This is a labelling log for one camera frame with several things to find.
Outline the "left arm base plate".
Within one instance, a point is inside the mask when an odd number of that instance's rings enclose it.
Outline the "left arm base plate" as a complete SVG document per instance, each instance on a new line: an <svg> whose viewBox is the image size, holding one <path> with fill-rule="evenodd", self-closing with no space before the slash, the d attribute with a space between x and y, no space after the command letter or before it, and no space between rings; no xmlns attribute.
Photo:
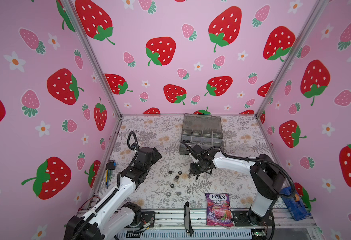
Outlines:
<svg viewBox="0 0 351 240"><path fill-rule="evenodd" d="M148 227L154 227L156 212L143 211L139 217L134 217L131 224L126 225L125 228L136 228L140 229L145 224L149 224Z"/></svg>

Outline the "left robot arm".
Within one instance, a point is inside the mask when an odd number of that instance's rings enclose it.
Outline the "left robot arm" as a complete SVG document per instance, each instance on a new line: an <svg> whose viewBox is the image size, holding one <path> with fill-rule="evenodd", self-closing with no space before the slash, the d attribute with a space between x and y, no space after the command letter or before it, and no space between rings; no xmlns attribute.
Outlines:
<svg viewBox="0 0 351 240"><path fill-rule="evenodd" d="M93 208L67 223L65 240L111 240L124 227L140 222L140 207L124 200L143 183L152 167L162 158L156 148L142 147L132 163L118 173L117 184Z"/></svg>

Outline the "grey plastic organizer box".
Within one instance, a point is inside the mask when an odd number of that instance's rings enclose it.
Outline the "grey plastic organizer box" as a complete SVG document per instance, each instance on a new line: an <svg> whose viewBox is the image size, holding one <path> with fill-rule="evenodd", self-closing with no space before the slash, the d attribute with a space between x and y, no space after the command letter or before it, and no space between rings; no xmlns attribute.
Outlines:
<svg viewBox="0 0 351 240"><path fill-rule="evenodd" d="M185 114L183 118L181 139L192 138L191 148L199 145L203 149L212 146L224 148L223 130L220 116Z"/></svg>

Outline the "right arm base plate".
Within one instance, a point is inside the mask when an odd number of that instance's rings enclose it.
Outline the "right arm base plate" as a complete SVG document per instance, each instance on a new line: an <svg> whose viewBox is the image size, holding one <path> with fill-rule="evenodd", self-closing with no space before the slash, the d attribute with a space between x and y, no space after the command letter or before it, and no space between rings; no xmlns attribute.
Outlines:
<svg viewBox="0 0 351 240"><path fill-rule="evenodd" d="M263 217L249 210L232 211L232 221L236 227L272 227L275 225L273 214L266 211Z"/></svg>

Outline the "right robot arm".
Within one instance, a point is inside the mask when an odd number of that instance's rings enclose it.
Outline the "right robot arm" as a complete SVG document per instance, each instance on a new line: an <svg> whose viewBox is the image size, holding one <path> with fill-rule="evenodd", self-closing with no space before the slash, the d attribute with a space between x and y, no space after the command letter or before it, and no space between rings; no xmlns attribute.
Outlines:
<svg viewBox="0 0 351 240"><path fill-rule="evenodd" d="M199 145L183 145L194 160L190 164L191 175L211 174L213 169L228 169L251 176L257 194L247 213L249 219L263 219L280 197L295 198L296 189L291 176L268 155L240 157L225 153L220 146L204 150Z"/></svg>

